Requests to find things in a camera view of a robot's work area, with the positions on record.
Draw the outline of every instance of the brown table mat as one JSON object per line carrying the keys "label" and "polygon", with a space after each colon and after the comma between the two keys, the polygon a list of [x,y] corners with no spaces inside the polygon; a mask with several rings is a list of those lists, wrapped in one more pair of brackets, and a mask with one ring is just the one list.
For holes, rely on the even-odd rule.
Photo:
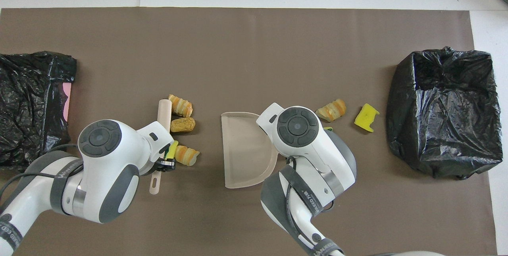
{"label": "brown table mat", "polygon": [[[16,255],[303,255],[263,211],[261,185],[224,186],[220,115],[272,102],[315,110],[342,98],[331,123],[350,146],[358,180],[313,223],[348,255],[430,250],[496,254],[488,177],[434,180],[393,156],[385,137],[388,90],[413,50],[473,49],[468,12],[235,8],[2,10],[0,53],[51,50],[78,59],[69,133],[96,120],[138,129],[170,93],[194,105],[196,129],[174,137],[202,152],[193,167],[143,177],[115,221],[43,213]],[[381,115],[354,124],[368,102]],[[283,165],[279,159],[277,169]]]}

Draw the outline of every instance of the black garbage bag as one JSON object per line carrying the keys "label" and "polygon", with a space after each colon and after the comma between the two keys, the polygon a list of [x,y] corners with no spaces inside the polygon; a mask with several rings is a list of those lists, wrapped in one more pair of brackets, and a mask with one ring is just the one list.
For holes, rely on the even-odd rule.
{"label": "black garbage bag", "polygon": [[38,52],[0,54],[0,168],[26,169],[70,141],[63,83],[74,82],[76,60]]}
{"label": "black garbage bag", "polygon": [[388,144],[417,171],[466,179],[502,161],[499,115],[490,54],[413,52],[393,76]]}

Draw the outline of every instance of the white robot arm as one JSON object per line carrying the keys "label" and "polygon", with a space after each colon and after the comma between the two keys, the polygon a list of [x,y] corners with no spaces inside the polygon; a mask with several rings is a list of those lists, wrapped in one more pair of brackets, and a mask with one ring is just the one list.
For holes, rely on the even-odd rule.
{"label": "white robot arm", "polygon": [[140,175],[158,166],[174,142],[158,122],[135,131],[115,120],[87,126],[78,138],[82,159],[63,151],[35,160],[2,205],[0,255],[13,254],[38,215],[52,209],[98,223],[129,207]]}
{"label": "white robot arm", "polygon": [[[268,216],[310,256],[344,256],[310,222],[356,180],[348,146],[323,129],[314,112],[301,106],[270,105],[256,121],[288,165],[265,179],[261,204]],[[414,251],[379,256],[440,256]]]}

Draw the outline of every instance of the bread piece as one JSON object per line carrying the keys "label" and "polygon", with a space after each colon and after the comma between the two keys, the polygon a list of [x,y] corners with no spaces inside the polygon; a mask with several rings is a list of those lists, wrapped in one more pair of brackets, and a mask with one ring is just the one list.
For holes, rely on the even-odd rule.
{"label": "bread piece", "polygon": [[182,117],[190,117],[192,114],[192,104],[185,99],[181,99],[172,94],[168,97],[172,102],[171,111],[175,115],[179,115]]}
{"label": "bread piece", "polygon": [[336,99],[329,104],[316,110],[316,115],[328,122],[339,118],[346,113],[346,103],[342,99]]}
{"label": "bread piece", "polygon": [[175,160],[186,166],[192,166],[199,155],[199,151],[196,151],[185,146],[177,146],[175,153]]}
{"label": "bread piece", "polygon": [[171,121],[171,132],[191,132],[196,126],[192,117],[178,118]]}

